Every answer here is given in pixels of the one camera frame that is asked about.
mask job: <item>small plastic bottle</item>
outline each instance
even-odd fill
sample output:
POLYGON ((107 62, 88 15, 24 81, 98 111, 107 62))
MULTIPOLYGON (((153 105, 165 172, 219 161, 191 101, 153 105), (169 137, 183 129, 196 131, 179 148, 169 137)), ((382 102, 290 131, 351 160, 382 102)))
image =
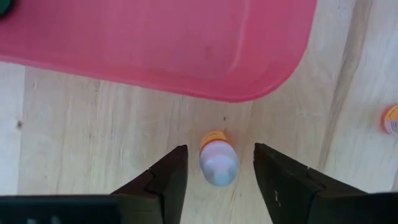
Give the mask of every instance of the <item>small plastic bottle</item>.
POLYGON ((206 180, 217 187, 226 187, 235 179, 239 161, 224 132, 211 131, 203 137, 200 168, 206 180))
POLYGON ((387 133, 398 137, 398 105, 391 106, 383 113, 381 125, 387 133))

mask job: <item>white bottle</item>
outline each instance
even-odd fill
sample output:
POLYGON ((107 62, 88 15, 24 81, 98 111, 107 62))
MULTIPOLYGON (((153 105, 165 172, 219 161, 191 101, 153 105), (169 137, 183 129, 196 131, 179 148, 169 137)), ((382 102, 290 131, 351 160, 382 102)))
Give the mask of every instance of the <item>white bottle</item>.
POLYGON ((226 187, 235 179, 239 161, 224 132, 212 131, 203 137, 200 168, 206 180, 218 187, 226 187))

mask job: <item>wooden floor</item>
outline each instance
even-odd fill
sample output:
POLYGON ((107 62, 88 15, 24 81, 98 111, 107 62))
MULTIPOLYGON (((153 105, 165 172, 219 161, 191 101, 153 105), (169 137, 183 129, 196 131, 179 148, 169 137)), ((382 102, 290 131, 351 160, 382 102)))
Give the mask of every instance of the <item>wooden floor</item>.
POLYGON ((398 190, 398 1, 318 0, 308 49, 269 96, 229 104, 0 63, 0 194, 98 194, 188 144, 182 223, 271 223, 252 168, 255 142, 368 192, 398 190), (230 133, 241 160, 228 188, 205 182, 200 138, 230 133))

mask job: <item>pink bin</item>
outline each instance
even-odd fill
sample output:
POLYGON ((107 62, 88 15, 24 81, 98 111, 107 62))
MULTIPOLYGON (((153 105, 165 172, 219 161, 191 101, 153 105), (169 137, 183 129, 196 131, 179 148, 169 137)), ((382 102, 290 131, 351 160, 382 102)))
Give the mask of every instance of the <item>pink bin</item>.
POLYGON ((316 0, 17 0, 0 60, 221 101, 292 74, 316 0))

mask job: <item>wood grain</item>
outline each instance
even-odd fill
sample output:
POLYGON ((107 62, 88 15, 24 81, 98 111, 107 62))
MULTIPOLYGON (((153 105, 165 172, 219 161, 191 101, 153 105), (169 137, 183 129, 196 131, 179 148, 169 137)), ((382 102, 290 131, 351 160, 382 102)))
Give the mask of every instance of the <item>wood grain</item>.
POLYGON ((17 193, 25 67, 0 62, 0 195, 17 193))
POLYGON ((0 181, 10 183, 0 194, 107 194, 188 144, 182 223, 271 223, 252 168, 255 142, 360 189, 398 190, 398 139, 380 130, 381 113, 398 103, 397 11, 395 0, 319 0, 292 77, 247 103, 0 63, 0 103, 10 105, 0 134, 13 136, 0 142, 16 149, 0 148, 8 155, 0 181), (206 183, 198 164, 200 138, 212 129, 228 132, 240 159, 223 189, 206 183))

